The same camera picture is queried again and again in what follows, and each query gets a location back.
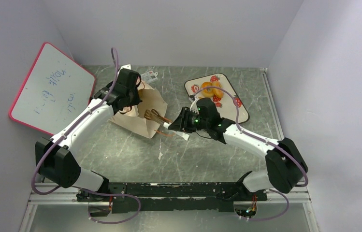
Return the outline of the strawberry print white tray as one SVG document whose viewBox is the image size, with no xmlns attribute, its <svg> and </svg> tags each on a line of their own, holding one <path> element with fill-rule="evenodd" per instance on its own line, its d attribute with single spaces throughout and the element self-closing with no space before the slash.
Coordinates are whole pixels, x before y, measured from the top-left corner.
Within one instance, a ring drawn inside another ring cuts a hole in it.
<svg viewBox="0 0 362 232">
<path fill-rule="evenodd" d="M 240 97 L 233 89 L 229 79 L 222 73 L 210 74 L 204 77 L 199 77 L 195 79 L 188 80 L 184 83 L 185 90 L 187 95 L 192 95 L 201 88 L 203 82 L 214 82 L 219 81 L 222 84 L 222 88 L 230 93 L 233 99 L 224 93 L 222 99 L 217 98 L 216 96 L 211 97 L 211 101 L 215 103 L 218 112 L 221 117 L 228 118 L 230 120 L 235 120 L 236 118 L 236 106 L 238 107 L 239 117 L 238 123 L 245 123 L 249 121 L 250 115 L 248 110 L 244 107 Z"/>
</svg>

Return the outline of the orange fake donut bread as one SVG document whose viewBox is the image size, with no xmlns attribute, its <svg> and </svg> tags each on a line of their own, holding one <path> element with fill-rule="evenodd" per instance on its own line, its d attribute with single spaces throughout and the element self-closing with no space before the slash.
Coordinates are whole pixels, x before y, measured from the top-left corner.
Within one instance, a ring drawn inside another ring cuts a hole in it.
<svg viewBox="0 0 362 232">
<path fill-rule="evenodd" d="M 202 96 L 206 97 L 206 98 L 211 98 L 214 96 L 214 93 L 213 93 L 213 90 L 212 90 L 212 87 L 213 86 L 213 83 L 212 82 L 203 82 L 201 84 L 201 94 Z"/>
</svg>

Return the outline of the orange fake bread roll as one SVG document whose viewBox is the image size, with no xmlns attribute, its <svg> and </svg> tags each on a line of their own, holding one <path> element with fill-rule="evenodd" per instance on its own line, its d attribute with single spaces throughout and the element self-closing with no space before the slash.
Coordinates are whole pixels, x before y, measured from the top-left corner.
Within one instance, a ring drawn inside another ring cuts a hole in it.
<svg viewBox="0 0 362 232">
<path fill-rule="evenodd" d="M 212 92 L 214 94 L 214 96 L 216 96 L 217 98 L 222 99 L 224 96 L 224 92 L 222 90 L 222 84 L 219 81 L 214 81 L 212 83 L 212 85 L 215 87 Z"/>
</svg>

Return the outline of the metal food tongs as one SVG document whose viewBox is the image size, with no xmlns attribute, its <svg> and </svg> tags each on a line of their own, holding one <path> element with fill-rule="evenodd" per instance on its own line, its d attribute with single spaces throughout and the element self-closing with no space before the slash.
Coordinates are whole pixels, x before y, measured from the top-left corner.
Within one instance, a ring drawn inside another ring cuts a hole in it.
<svg viewBox="0 0 362 232">
<path fill-rule="evenodd" d="M 163 126 L 164 128 L 169 130 L 169 126 L 172 124 L 172 121 L 165 118 L 164 116 L 162 116 L 157 110 L 155 109 L 151 109 L 151 110 L 146 110 L 144 113 L 144 118 L 146 118 L 147 120 L 150 121 L 154 121 L 158 124 L 160 124 L 161 126 Z M 179 131 L 172 131 L 172 133 L 174 135 L 177 135 L 179 137 L 181 137 L 182 139 L 184 139 L 185 141 L 189 140 L 189 135 L 184 133 L 184 132 L 179 132 Z"/>
</svg>

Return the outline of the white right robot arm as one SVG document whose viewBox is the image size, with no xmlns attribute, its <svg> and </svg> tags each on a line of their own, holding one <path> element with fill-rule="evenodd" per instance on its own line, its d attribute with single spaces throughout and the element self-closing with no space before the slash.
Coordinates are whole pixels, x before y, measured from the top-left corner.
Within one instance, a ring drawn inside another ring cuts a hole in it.
<svg viewBox="0 0 362 232">
<path fill-rule="evenodd" d="M 242 200 L 249 200 L 256 191 L 264 189 L 289 193 L 300 186 L 301 179 L 308 183 L 308 167 L 293 140 L 275 140 L 246 130 L 237 122 L 221 117 L 209 98 L 183 107 L 167 128 L 179 133 L 205 131 L 211 139 L 241 148 L 265 161 L 265 170 L 250 171 L 238 180 L 236 192 Z"/>
</svg>

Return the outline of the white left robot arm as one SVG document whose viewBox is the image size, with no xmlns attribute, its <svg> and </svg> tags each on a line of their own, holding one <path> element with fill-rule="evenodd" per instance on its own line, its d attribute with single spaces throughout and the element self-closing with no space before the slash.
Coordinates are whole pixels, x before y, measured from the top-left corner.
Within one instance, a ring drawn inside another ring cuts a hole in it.
<svg viewBox="0 0 362 232">
<path fill-rule="evenodd" d="M 94 171 L 82 168 L 74 153 L 104 122 L 125 108 L 141 103 L 138 87 L 141 75 L 121 68 L 114 81 L 97 91 L 89 105 L 61 132 L 35 144 L 34 173 L 56 183 L 55 189 L 76 187 L 90 191 L 97 201 L 108 198 L 109 180 Z"/>
</svg>

